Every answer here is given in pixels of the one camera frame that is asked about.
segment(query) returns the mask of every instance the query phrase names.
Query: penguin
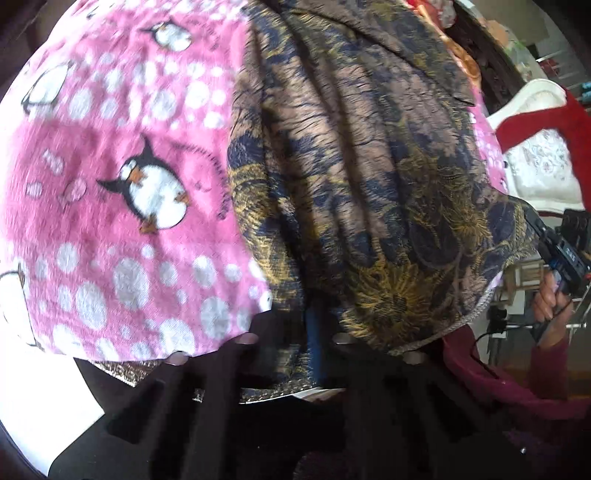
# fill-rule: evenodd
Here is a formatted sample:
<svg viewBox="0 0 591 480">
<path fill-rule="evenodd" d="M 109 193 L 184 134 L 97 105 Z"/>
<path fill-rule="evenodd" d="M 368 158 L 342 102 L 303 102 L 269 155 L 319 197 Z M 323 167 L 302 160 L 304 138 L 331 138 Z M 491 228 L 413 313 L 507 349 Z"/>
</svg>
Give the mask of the penguin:
<svg viewBox="0 0 591 480">
<path fill-rule="evenodd" d="M 148 138 L 142 137 L 144 150 L 125 161 L 116 179 L 96 182 L 123 195 L 127 207 L 141 221 L 141 233 L 157 233 L 178 225 L 190 200 L 176 173 L 154 155 Z"/>
<path fill-rule="evenodd" d="M 56 104 L 57 96 L 64 86 L 72 65 L 74 65 L 72 61 L 60 63 L 40 75 L 21 101 L 27 115 L 31 113 L 32 107 Z"/>
<path fill-rule="evenodd" d="M 143 31 L 151 33 L 158 45 L 170 51 L 187 50 L 193 43 L 189 31 L 172 20 L 160 22 Z"/>
</svg>

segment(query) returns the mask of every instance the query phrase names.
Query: hand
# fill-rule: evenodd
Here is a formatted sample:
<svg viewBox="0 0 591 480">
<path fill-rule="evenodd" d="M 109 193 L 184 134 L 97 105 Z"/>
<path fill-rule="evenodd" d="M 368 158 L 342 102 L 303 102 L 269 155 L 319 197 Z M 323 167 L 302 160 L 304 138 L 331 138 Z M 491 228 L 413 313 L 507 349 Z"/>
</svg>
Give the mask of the hand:
<svg viewBox="0 0 591 480">
<path fill-rule="evenodd" d="M 560 312 L 542 335 L 538 346 L 542 349 L 551 348 L 561 342 L 566 336 L 566 324 L 573 315 L 573 303 L 570 297 L 562 292 L 556 291 L 558 285 L 552 275 L 547 271 L 540 283 L 540 291 L 534 298 L 534 316 L 536 322 L 545 322 L 554 318 L 554 311 Z"/>
</svg>

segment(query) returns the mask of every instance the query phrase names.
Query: white chair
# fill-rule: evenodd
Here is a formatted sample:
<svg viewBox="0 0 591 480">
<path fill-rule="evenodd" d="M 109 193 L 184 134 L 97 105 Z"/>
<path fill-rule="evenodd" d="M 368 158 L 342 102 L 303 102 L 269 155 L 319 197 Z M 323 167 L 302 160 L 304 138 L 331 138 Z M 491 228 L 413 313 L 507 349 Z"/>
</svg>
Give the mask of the white chair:
<svg viewBox="0 0 591 480">
<path fill-rule="evenodd" d="M 535 112 L 566 105 L 566 93 L 554 82 L 536 79 L 488 117 L 493 130 L 518 113 Z M 509 194 L 528 202 L 539 212 L 562 213 L 584 210 L 581 188 L 573 175 L 570 153 L 555 129 L 545 129 L 504 154 Z"/>
</svg>

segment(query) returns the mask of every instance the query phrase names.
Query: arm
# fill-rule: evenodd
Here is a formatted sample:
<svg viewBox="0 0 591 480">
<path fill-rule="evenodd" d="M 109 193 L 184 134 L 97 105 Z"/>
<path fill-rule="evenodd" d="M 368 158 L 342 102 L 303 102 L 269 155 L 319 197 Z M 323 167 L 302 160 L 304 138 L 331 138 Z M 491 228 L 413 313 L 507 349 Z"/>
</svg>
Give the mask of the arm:
<svg viewBox="0 0 591 480">
<path fill-rule="evenodd" d="M 531 349 L 527 381 L 536 397 L 553 400 L 567 399 L 568 354 L 569 342 L 566 338 L 550 348 L 543 349 L 536 345 Z"/>
<path fill-rule="evenodd" d="M 533 308 L 536 321 L 552 321 L 538 345 L 532 348 L 528 384 L 537 397 L 566 400 L 569 354 L 566 324 L 573 314 L 573 306 L 569 297 L 556 290 L 554 276 L 547 272 Z"/>
</svg>

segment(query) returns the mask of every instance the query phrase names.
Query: brown floral cloth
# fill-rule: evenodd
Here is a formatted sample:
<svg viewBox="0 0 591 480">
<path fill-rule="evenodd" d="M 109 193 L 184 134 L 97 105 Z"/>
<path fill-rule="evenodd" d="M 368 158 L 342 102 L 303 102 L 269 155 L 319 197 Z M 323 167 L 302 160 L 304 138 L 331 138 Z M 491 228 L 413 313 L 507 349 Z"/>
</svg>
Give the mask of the brown floral cloth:
<svg viewBox="0 0 591 480">
<path fill-rule="evenodd" d="M 228 150 L 242 233 L 274 304 L 338 300 L 390 353 L 463 323 L 532 250 L 489 185 L 469 83 L 397 0 L 250 0 Z"/>
</svg>

